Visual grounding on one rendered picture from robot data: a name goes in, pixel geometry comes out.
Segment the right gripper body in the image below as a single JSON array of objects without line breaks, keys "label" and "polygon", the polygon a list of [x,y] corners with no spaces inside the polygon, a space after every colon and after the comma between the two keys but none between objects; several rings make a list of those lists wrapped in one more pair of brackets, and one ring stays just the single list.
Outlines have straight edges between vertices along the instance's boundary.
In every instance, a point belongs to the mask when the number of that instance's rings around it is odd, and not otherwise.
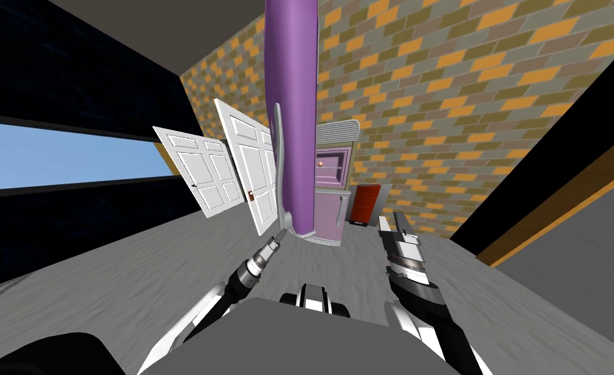
[{"label": "right gripper body", "polygon": [[382,230],[380,238],[385,251],[389,255],[410,260],[424,260],[420,242],[416,236],[392,230]]}]

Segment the window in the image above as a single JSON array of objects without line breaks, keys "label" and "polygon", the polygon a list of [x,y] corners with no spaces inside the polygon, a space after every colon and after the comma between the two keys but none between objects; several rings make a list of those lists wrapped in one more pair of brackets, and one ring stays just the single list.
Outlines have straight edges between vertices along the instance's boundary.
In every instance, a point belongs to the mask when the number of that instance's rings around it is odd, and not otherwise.
[{"label": "window", "polygon": [[170,174],[151,142],[0,124],[0,189]]}]

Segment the purple fridge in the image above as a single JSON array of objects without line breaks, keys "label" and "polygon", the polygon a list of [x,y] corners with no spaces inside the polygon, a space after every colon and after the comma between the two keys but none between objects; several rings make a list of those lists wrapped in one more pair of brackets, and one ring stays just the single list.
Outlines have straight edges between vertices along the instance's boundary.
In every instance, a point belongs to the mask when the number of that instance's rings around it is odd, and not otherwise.
[{"label": "purple fridge", "polygon": [[360,123],[356,119],[316,127],[314,231],[310,242],[340,246],[356,156]]}]

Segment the grey curved door handle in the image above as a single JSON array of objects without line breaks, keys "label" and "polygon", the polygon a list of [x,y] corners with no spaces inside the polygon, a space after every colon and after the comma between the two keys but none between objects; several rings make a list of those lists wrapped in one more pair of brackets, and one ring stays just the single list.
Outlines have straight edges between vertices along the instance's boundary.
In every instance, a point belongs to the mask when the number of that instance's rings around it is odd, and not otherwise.
[{"label": "grey curved door handle", "polygon": [[277,214],[281,232],[284,234],[289,232],[297,238],[307,239],[313,236],[316,232],[312,230],[306,234],[297,234],[292,226],[292,215],[286,211],[283,205],[283,177],[285,165],[285,143],[283,141],[283,123],[281,118],[281,106],[279,103],[274,105],[274,128],[273,128],[273,149],[275,154],[276,165],[276,199],[277,199]]}]

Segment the purple fridge door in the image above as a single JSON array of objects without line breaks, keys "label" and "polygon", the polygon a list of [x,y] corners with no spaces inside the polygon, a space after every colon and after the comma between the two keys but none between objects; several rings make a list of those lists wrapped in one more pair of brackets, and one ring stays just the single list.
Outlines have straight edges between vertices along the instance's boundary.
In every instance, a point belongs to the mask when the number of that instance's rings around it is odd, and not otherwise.
[{"label": "purple fridge door", "polygon": [[281,106],[285,165],[283,205],[297,234],[314,230],[317,0],[264,0],[264,95],[273,143]]}]

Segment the red cabinet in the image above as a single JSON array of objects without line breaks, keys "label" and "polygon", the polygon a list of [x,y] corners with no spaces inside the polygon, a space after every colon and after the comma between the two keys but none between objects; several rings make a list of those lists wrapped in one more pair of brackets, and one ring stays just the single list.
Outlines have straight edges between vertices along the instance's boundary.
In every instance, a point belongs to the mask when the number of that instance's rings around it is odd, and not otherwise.
[{"label": "red cabinet", "polygon": [[357,186],[349,219],[351,224],[364,227],[369,224],[380,189],[380,184]]}]

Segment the white panelled door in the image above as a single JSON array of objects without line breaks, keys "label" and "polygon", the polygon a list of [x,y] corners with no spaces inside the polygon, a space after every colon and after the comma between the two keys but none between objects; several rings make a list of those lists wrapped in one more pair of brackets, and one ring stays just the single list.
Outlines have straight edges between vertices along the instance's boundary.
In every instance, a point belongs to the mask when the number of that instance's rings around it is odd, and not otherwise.
[{"label": "white panelled door", "polygon": [[276,170],[270,130],[220,99],[214,103],[256,230],[262,235],[277,220]]},{"label": "white panelled door", "polygon": [[220,140],[156,126],[153,130],[207,218],[243,202],[233,164]]}]

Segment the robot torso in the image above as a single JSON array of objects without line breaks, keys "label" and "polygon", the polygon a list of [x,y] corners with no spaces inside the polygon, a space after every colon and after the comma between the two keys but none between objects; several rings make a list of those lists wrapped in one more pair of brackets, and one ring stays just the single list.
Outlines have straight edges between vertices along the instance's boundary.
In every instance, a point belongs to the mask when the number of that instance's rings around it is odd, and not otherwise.
[{"label": "robot torso", "polygon": [[216,285],[151,349],[138,375],[458,375],[394,327],[251,298],[192,339]]}]

